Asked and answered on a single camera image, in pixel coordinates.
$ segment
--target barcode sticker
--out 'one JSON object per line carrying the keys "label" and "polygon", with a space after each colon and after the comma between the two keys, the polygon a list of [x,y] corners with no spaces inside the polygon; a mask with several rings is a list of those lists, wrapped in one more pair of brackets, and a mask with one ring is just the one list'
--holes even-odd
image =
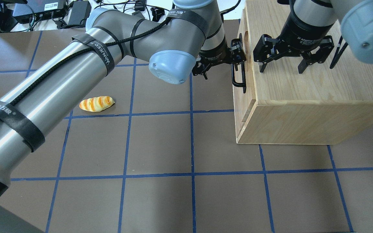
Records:
{"label": "barcode sticker", "polygon": [[44,5],[44,10],[57,9],[58,3],[47,3]]}

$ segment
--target bread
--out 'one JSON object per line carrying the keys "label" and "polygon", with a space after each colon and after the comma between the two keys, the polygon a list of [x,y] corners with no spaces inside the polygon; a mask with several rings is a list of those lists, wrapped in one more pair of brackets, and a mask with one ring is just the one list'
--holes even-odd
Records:
{"label": "bread", "polygon": [[101,112],[112,106],[115,101],[110,96],[99,96],[89,99],[84,99],[80,102],[79,108],[89,112]]}

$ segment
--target light blue joint cap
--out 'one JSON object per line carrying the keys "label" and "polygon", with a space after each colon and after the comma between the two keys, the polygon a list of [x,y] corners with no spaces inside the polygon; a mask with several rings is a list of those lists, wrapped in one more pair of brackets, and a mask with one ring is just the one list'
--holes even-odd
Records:
{"label": "light blue joint cap", "polygon": [[349,10],[341,22],[341,32],[355,57],[373,64],[373,0],[365,0]]}
{"label": "light blue joint cap", "polygon": [[212,3],[214,0],[174,0],[175,6],[182,9],[197,9]]}
{"label": "light blue joint cap", "polygon": [[153,75],[171,84],[182,84],[195,66],[195,58],[180,50],[164,50],[149,59],[149,70]]}
{"label": "light blue joint cap", "polygon": [[89,17],[86,20],[86,31],[89,31],[90,28],[92,28],[93,24],[95,23],[96,19],[106,11],[109,10],[116,10],[116,9],[107,9],[107,8],[96,8],[92,10]]}

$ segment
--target striped bread roll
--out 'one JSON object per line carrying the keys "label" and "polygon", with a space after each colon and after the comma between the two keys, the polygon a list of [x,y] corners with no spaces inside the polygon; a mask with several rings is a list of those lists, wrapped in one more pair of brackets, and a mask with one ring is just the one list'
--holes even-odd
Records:
{"label": "striped bread roll", "polygon": [[114,103],[114,100],[110,96],[99,96],[81,101],[79,108],[89,112],[101,112]]}

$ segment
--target wooden drawer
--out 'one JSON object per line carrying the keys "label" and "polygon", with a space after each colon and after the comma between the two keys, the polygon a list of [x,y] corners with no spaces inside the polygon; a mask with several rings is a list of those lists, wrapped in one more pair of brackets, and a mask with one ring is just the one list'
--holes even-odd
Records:
{"label": "wooden drawer", "polygon": [[[276,1],[246,1],[238,33],[247,56],[247,91],[233,88],[237,143],[338,144],[373,124],[373,65],[359,62],[349,47],[332,70],[335,49],[303,74],[297,57],[270,62],[259,72],[253,49],[262,34],[280,34],[289,12]],[[336,46],[338,22],[328,34]],[[241,71],[235,76],[241,80]]]}

